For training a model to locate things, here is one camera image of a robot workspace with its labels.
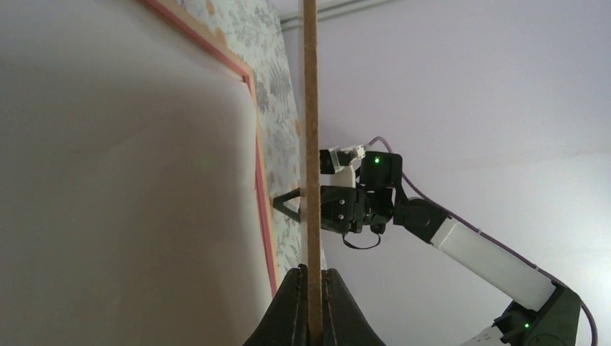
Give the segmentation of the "pink wooden picture frame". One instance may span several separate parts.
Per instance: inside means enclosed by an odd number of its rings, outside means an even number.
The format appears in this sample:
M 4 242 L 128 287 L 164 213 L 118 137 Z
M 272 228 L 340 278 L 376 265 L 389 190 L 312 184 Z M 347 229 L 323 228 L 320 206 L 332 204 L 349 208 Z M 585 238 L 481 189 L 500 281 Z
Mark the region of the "pink wooden picture frame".
M 239 58 L 226 44 L 222 43 L 219 37 L 217 37 L 206 24 L 188 14 L 188 12 L 175 1 L 143 0 L 140 3 L 168 23 L 170 27 L 175 29 L 182 36 L 191 40 L 199 49 L 210 54 L 215 60 L 237 74 L 241 81 L 249 88 L 254 106 L 258 105 L 253 69 Z M 276 244 L 264 162 L 263 136 L 259 123 L 256 124 L 256 132 L 256 169 L 254 176 L 257 191 L 257 205 L 259 209 L 259 223 L 264 244 L 269 284 L 271 293 L 274 296 L 279 287 L 279 270 L 277 268 Z

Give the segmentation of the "floral patterned table cloth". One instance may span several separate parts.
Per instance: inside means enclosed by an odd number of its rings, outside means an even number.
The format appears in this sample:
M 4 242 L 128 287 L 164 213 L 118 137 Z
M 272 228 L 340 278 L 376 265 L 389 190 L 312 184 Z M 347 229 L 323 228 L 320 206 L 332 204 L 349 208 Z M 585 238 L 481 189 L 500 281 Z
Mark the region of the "floral patterned table cloth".
M 301 125 L 278 11 L 271 1 L 179 1 L 253 71 L 270 198 L 300 186 Z

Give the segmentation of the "brown cardboard backing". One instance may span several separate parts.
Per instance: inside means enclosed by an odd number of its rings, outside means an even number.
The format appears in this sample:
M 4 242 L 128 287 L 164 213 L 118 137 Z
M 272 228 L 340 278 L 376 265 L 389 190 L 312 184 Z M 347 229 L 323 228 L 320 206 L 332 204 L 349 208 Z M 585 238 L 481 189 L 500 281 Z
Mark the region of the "brown cardboard backing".
M 308 328 L 311 345 L 324 343 L 321 288 L 321 198 L 318 106 L 318 6 L 300 3 L 303 41 L 302 217 L 307 234 Z

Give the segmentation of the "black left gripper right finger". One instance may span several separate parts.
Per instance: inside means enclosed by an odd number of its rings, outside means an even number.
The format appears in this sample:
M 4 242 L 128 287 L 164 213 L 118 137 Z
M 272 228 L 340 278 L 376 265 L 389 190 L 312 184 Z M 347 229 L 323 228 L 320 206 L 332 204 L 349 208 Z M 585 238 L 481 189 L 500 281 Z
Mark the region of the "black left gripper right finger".
M 385 345 L 367 322 L 339 271 L 324 270 L 321 278 L 323 345 Z

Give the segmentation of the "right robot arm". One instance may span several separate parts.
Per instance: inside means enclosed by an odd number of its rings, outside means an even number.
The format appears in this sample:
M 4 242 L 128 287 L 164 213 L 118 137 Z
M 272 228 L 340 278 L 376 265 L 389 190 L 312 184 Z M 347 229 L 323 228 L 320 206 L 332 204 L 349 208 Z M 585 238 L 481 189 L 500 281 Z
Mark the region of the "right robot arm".
M 320 172 L 331 178 L 321 187 L 322 229 L 346 235 L 369 226 L 380 235 L 388 223 L 402 226 L 511 298 L 502 315 L 471 338 L 470 345 L 575 344 L 580 297 L 447 209 L 408 197 L 401 156 L 354 147 L 324 149 L 319 157 Z

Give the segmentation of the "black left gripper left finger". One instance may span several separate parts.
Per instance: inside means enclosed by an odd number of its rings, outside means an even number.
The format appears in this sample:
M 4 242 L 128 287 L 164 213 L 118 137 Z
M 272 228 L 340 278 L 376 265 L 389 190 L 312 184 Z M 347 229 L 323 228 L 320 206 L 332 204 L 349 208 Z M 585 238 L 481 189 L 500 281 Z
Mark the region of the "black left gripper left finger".
M 308 268 L 298 265 L 287 271 L 244 346 L 306 346 L 308 335 Z

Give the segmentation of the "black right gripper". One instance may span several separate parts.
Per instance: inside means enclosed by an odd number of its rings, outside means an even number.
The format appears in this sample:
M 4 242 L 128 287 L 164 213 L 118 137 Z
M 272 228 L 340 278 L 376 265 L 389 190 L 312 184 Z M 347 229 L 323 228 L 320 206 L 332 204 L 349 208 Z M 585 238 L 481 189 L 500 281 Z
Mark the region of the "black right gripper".
M 356 187 L 321 186 L 321 228 L 336 234 L 359 234 L 368 226 L 377 235 L 393 217 L 393 191 L 401 185 L 400 155 L 366 151 L 355 161 Z M 272 207 L 296 223 L 301 222 L 300 188 L 272 200 Z M 289 202 L 297 200 L 295 208 Z

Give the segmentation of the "sunset landscape photo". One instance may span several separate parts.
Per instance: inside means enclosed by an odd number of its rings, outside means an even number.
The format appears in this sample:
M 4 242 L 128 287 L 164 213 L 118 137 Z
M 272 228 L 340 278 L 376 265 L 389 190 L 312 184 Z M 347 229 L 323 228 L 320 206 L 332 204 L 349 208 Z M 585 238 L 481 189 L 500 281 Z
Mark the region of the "sunset landscape photo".
M 1 3 L 1 343 L 242 345 L 249 88 L 136 1 Z

